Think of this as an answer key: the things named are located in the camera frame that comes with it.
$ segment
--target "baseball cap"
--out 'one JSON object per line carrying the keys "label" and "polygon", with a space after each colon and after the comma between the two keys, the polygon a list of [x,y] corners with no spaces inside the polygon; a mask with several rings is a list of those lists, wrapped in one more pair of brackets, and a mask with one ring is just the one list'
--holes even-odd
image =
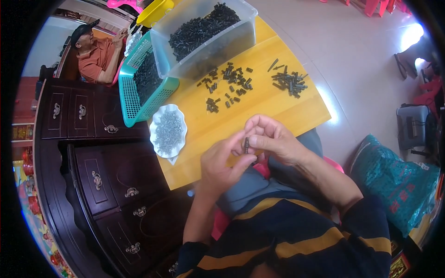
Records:
{"label": "baseball cap", "polygon": [[73,34],[71,35],[71,46],[76,47],[76,42],[79,40],[79,38],[82,35],[89,33],[94,26],[99,24],[100,20],[101,19],[99,18],[98,20],[91,22],[90,24],[82,24],[79,27],[77,27],[76,30],[74,30]]}

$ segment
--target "teal plastic basket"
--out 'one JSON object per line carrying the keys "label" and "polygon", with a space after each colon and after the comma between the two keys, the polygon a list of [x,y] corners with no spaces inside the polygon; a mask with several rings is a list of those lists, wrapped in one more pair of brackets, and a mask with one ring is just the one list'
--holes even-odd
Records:
{"label": "teal plastic basket", "polygon": [[147,54],[152,52],[153,46],[148,31],[128,55],[119,71],[119,95],[122,115],[127,127],[132,127],[137,122],[150,119],[179,86],[179,79],[167,77],[141,107],[133,75],[141,66]]}

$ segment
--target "clear plastic container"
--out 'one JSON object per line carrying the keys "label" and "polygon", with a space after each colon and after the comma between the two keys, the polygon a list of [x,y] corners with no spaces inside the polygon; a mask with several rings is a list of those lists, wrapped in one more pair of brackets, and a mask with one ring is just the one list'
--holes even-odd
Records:
{"label": "clear plastic container", "polygon": [[[221,31],[200,45],[180,62],[173,55],[169,44],[173,34],[182,24],[193,18],[204,17],[218,3],[236,12],[240,22]],[[198,80],[210,71],[255,45],[255,16],[258,11],[243,0],[184,0],[167,13],[151,29],[154,58],[159,77]]]}

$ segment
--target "table surface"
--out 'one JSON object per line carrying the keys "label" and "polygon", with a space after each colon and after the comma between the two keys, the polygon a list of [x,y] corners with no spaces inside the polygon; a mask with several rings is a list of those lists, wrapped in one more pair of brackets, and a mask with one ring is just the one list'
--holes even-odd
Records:
{"label": "table surface", "polygon": [[[224,96],[225,93],[231,97],[238,97],[235,92],[230,92],[230,84],[226,80],[221,80],[215,92],[210,94],[204,84],[196,87],[199,81],[192,82],[183,79],[180,80],[178,89],[165,102],[165,104],[176,104],[179,107],[184,113],[188,129],[186,144],[174,165],[158,156],[170,190],[199,180],[201,154],[215,142],[243,129],[246,120],[257,113],[282,122],[295,136],[331,118],[310,75],[304,79],[308,88],[300,93],[299,99],[290,97],[287,90],[281,91],[272,85],[271,76],[277,71],[267,72],[267,70],[276,58],[279,59],[276,65],[288,65],[289,73],[295,71],[305,75],[306,71],[280,37],[259,16],[255,19],[255,33],[256,45],[230,59],[235,68],[243,68],[246,79],[252,78],[253,90],[248,90],[245,95],[240,96],[239,103],[235,102],[228,109],[225,107],[224,103],[228,100]],[[219,66],[219,78],[222,78],[221,70],[226,67],[226,63]],[[252,68],[253,72],[248,73],[245,70],[247,67]],[[234,85],[234,88],[236,90],[241,86]],[[209,113],[206,110],[208,97],[214,100],[221,98],[217,104],[218,114]],[[231,155],[228,164],[233,165],[235,161],[236,157]]]}

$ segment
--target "white tile floor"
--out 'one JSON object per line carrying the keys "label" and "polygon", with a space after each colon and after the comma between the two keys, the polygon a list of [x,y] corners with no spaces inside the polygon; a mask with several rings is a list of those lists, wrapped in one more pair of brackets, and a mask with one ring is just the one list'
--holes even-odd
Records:
{"label": "white tile floor", "polygon": [[[419,78],[402,81],[393,54],[423,34],[413,16],[395,10],[367,17],[340,0],[247,0],[311,76],[332,119],[317,127],[324,155],[342,166],[371,133],[402,158],[396,109],[419,94]],[[421,60],[416,62],[420,70]]]}

